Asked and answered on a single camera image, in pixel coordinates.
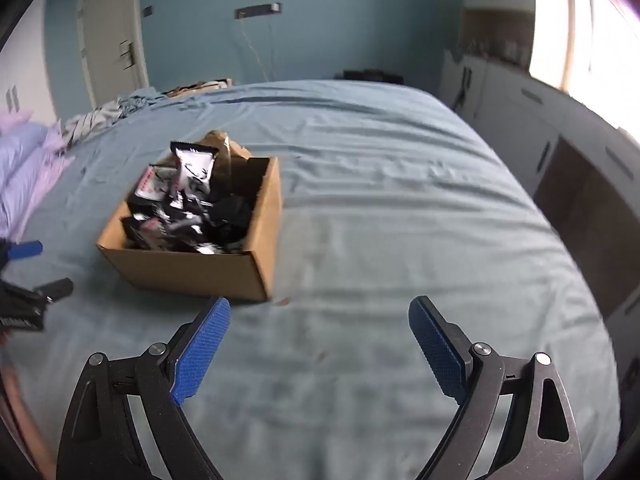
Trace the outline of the white cabinet unit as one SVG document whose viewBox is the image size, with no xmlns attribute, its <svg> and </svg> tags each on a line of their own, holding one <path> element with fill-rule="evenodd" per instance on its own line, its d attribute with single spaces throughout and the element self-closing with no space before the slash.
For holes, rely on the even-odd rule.
<svg viewBox="0 0 640 480">
<path fill-rule="evenodd" d="M 440 98 L 496 152 L 639 359 L 639 20 L 625 0 L 463 0 Z"/>
</svg>

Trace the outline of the white wardrobe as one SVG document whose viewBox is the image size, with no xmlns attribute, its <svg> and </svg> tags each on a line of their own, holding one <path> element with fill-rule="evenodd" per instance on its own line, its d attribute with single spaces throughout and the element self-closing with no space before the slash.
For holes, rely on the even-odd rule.
<svg viewBox="0 0 640 480">
<path fill-rule="evenodd" d="M 44 47 L 47 0 L 34 0 L 1 50 L 1 111 L 32 113 L 48 126 L 58 119 L 53 104 Z"/>
</svg>

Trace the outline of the lilac duvet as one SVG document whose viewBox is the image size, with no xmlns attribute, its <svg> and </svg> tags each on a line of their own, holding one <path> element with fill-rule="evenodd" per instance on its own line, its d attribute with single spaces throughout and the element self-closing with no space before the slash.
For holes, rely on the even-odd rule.
<svg viewBox="0 0 640 480">
<path fill-rule="evenodd" d="M 19 242 L 29 218 L 73 161 L 60 124 L 31 112 L 1 113 L 1 237 Z"/>
</svg>

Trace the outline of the box of items by bed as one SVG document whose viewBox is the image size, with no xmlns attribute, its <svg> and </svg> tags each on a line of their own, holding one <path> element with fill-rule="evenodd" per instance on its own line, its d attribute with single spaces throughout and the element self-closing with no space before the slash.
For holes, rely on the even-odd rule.
<svg viewBox="0 0 640 480">
<path fill-rule="evenodd" d="M 194 94 L 198 93 L 226 90 L 231 88 L 232 84 L 233 81 L 231 78 L 198 81 L 194 82 L 194 84 L 186 84 L 185 86 L 172 88 L 165 92 L 165 96 L 167 96 L 169 99 L 175 99 L 179 96 L 193 96 Z"/>
</svg>

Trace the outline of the teal bed sheet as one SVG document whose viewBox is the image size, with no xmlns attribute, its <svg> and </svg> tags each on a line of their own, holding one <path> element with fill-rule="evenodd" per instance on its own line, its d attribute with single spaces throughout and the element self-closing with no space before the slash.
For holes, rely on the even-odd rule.
<svg viewBox="0 0 640 480">
<path fill-rule="evenodd" d="M 408 324 L 430 297 L 472 340 L 555 362 L 587 478 L 613 459 L 620 396 L 611 339 L 582 274 L 497 155 L 427 93 L 382 84 L 252 84 L 140 110 L 74 161 L 30 219 L 43 253 L 24 286 L 70 278 L 40 334 L 6 355 L 56 448 L 91 353 L 136 356 L 205 300 L 131 286 L 96 241 L 173 140 L 228 133 L 280 162 L 273 293 L 237 304 L 184 410 L 227 479 L 412 479 L 454 416 Z"/>
</svg>

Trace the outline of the white door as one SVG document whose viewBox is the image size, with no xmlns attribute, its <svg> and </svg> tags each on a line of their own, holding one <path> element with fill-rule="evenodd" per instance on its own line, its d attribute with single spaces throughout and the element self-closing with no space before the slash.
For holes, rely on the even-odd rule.
<svg viewBox="0 0 640 480">
<path fill-rule="evenodd" d="M 149 84 L 140 0 L 78 0 L 77 27 L 82 72 L 93 107 Z"/>
</svg>

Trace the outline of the black box behind bed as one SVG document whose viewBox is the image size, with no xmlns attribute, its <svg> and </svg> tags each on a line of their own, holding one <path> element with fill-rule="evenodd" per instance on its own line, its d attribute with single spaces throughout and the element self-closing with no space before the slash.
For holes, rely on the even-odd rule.
<svg viewBox="0 0 640 480">
<path fill-rule="evenodd" d="M 369 81 L 380 84 L 400 84 L 405 83 L 403 76 L 386 73 L 384 70 L 343 70 L 335 76 L 338 80 Z"/>
</svg>

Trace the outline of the black wall bracket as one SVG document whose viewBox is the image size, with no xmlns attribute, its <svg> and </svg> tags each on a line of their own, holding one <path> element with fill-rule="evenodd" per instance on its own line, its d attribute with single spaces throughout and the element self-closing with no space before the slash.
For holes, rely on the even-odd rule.
<svg viewBox="0 0 640 480">
<path fill-rule="evenodd" d="M 260 16 L 268 16 L 279 14 L 282 12 L 282 4 L 280 2 L 255 4 L 254 6 L 243 6 L 234 10 L 234 18 L 236 20 L 245 20 L 246 18 L 259 18 Z"/>
</svg>

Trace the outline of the brown cardboard box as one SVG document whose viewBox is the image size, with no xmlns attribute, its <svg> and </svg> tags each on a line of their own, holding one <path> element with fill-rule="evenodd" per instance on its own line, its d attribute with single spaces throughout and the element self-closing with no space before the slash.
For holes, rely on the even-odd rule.
<svg viewBox="0 0 640 480">
<path fill-rule="evenodd" d="M 130 284 L 143 289 L 191 296 L 225 296 L 250 302 L 272 297 L 282 214 L 279 159 L 256 157 L 231 144 L 235 192 L 254 200 L 248 232 L 236 254 L 202 255 L 129 249 L 120 203 L 96 241 L 96 247 Z"/>
</svg>

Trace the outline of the white black snack packet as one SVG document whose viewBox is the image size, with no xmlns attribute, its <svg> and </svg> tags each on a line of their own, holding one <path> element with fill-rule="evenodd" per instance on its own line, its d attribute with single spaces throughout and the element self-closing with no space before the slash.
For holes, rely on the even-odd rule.
<svg viewBox="0 0 640 480">
<path fill-rule="evenodd" d="M 177 161 L 177 173 L 169 191 L 169 205 L 183 208 L 188 200 L 211 202 L 212 177 L 218 148 L 202 144 L 174 141 L 171 154 Z"/>
</svg>

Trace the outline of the striped grey cloth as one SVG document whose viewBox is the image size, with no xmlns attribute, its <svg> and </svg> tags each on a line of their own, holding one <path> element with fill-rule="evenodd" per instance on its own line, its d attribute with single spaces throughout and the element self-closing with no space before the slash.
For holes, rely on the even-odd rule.
<svg viewBox="0 0 640 480">
<path fill-rule="evenodd" d="M 73 148 L 99 136 L 106 129 L 113 127 L 116 122 L 148 106 L 149 100 L 147 96 L 141 94 L 123 96 L 94 108 L 91 112 L 67 119 L 62 128 L 62 139 L 66 148 Z"/>
</svg>

